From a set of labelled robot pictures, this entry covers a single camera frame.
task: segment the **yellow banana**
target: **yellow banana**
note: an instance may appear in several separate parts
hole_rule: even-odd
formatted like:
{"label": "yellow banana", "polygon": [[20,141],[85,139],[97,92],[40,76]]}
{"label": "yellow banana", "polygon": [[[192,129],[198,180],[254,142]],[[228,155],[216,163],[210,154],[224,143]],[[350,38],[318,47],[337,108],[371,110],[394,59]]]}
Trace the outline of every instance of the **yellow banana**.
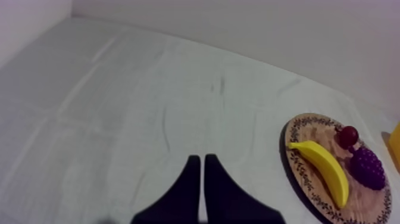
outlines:
{"label": "yellow banana", "polygon": [[291,142],[289,148],[297,148],[322,174],[333,201],[339,208],[346,206],[349,197],[349,182],[338,161],[321,145],[314,141]]}

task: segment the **plate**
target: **plate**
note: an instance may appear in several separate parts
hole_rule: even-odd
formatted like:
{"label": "plate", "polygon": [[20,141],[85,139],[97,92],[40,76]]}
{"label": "plate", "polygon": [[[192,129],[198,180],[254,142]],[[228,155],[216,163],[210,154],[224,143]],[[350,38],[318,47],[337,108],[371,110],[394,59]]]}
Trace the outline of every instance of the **plate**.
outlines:
{"label": "plate", "polygon": [[[296,150],[285,148],[290,170],[298,187],[311,204],[328,221],[340,224],[384,224],[388,222],[392,210],[392,196],[388,177],[380,191],[374,191],[356,181],[349,172],[352,154],[341,148],[335,141],[335,128],[343,125],[329,117],[307,113],[294,117],[286,125],[285,145],[289,142],[312,140],[330,151],[342,166],[349,182],[349,198],[346,206],[339,209],[333,202],[330,192],[319,171],[302,158]],[[362,140],[355,144],[367,147]]]}

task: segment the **wrinkled cloth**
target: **wrinkled cloth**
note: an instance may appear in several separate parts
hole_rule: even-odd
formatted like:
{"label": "wrinkled cloth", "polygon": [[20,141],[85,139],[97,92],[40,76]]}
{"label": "wrinkled cloth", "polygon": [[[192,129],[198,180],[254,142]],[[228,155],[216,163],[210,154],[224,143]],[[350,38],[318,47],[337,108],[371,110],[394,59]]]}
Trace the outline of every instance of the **wrinkled cloth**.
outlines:
{"label": "wrinkled cloth", "polygon": [[0,223],[129,223],[188,155],[209,153],[286,223],[319,223],[279,154],[282,128],[301,113],[358,129],[383,162],[389,223],[399,223],[400,175],[382,139],[396,117],[228,51],[70,18],[0,70]]}

